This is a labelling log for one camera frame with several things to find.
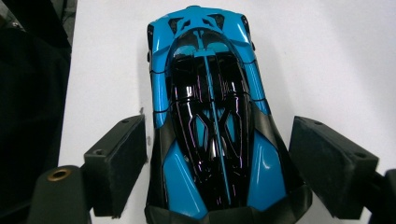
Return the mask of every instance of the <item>white table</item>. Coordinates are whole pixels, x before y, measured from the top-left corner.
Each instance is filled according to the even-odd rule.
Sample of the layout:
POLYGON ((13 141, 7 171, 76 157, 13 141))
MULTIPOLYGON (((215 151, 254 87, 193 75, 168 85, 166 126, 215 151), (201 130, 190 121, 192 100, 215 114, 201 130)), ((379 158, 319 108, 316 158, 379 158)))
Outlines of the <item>white table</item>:
MULTIPOLYGON (((289 144, 294 115, 320 120, 396 167, 396 2, 381 1, 79 1, 60 165, 83 154, 119 120, 147 116, 152 147, 146 28, 189 5, 244 13, 278 129, 289 144)), ((145 165, 121 219, 145 223, 145 165)), ((321 203, 299 223, 367 223, 332 219, 321 203)))

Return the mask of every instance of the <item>toy car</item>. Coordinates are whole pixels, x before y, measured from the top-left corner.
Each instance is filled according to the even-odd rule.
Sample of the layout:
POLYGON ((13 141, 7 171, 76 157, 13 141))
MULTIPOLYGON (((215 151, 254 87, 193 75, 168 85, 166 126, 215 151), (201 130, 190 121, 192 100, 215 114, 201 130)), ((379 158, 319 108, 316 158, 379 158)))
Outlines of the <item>toy car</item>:
POLYGON ((294 223, 312 193, 271 116, 247 18, 187 7, 148 25, 148 223, 294 223))

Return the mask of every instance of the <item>black fabric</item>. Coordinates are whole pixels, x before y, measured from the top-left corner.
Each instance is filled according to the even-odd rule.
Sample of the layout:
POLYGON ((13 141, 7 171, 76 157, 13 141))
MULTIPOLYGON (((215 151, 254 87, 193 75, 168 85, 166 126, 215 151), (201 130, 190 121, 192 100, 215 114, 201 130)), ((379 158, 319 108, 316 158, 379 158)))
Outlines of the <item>black fabric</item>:
POLYGON ((69 67, 66 50, 0 30, 0 223, 25 209, 35 180, 57 166, 69 67))

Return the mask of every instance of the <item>blue and black sports car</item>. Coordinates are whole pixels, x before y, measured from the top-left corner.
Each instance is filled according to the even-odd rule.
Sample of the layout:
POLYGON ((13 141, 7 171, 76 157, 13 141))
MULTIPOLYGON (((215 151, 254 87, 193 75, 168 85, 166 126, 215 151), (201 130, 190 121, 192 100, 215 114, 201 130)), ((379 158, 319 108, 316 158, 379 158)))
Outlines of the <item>blue and black sports car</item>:
POLYGON ((294 223, 311 204, 276 130, 247 18, 187 7, 148 25, 148 223, 294 223))

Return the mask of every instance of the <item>blue toy car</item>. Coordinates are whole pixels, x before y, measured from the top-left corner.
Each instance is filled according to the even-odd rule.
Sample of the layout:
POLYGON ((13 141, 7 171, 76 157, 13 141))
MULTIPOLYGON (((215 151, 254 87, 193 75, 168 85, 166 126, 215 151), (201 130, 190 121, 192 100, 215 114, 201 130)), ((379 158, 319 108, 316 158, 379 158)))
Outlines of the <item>blue toy car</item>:
POLYGON ((148 223, 294 223, 312 193, 265 99, 247 18, 187 7, 148 25, 148 223))

